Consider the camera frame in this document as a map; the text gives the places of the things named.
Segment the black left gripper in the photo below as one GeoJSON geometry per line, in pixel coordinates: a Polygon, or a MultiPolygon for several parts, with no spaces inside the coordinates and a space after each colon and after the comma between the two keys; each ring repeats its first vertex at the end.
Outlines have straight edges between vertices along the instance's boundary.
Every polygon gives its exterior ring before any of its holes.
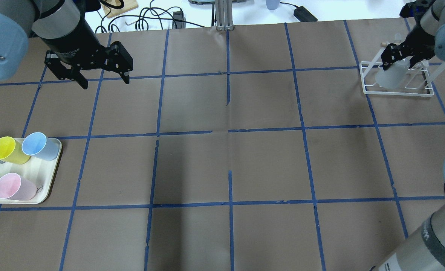
{"type": "Polygon", "coordinates": [[[44,42],[50,49],[44,62],[57,79],[70,79],[86,90],[89,83],[81,71],[103,69],[119,74],[125,84],[130,83],[133,57],[120,41],[108,47],[97,38],[45,38],[44,42]]]}

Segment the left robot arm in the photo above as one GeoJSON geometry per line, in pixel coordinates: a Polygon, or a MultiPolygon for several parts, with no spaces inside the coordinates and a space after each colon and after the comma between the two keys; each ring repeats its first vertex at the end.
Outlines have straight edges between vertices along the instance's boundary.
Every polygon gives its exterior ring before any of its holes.
{"type": "Polygon", "coordinates": [[[47,46],[44,63],[57,79],[88,81],[81,71],[103,69],[129,84],[133,58],[119,41],[103,46],[85,20],[101,6],[121,9],[106,0],[0,0],[0,82],[10,79],[28,51],[28,40],[39,37],[47,46]]]}

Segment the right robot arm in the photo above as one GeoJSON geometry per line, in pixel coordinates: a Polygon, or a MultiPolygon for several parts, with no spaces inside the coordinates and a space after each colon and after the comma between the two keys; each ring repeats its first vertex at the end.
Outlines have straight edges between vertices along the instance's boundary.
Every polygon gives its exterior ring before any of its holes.
{"type": "MultiPolygon", "coordinates": [[[[371,49],[377,57],[367,79],[371,89],[380,66],[398,70],[401,90],[410,78],[414,91],[420,81],[445,67],[445,0],[416,0],[404,4],[394,23],[371,22],[371,49]],[[398,61],[414,62],[412,70],[398,61]]],[[[371,271],[445,271],[445,106],[433,96],[373,95],[369,100],[374,126],[390,171],[391,199],[400,211],[408,237],[370,267],[371,271]]]]}

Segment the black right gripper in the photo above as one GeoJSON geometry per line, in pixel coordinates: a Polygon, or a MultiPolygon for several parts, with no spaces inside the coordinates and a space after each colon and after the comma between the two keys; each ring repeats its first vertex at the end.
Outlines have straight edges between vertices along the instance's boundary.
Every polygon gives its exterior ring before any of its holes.
{"type": "Polygon", "coordinates": [[[383,70],[388,70],[394,63],[410,57],[410,68],[423,60],[435,56],[435,37],[426,32],[410,32],[400,44],[389,43],[381,53],[383,70]]]}

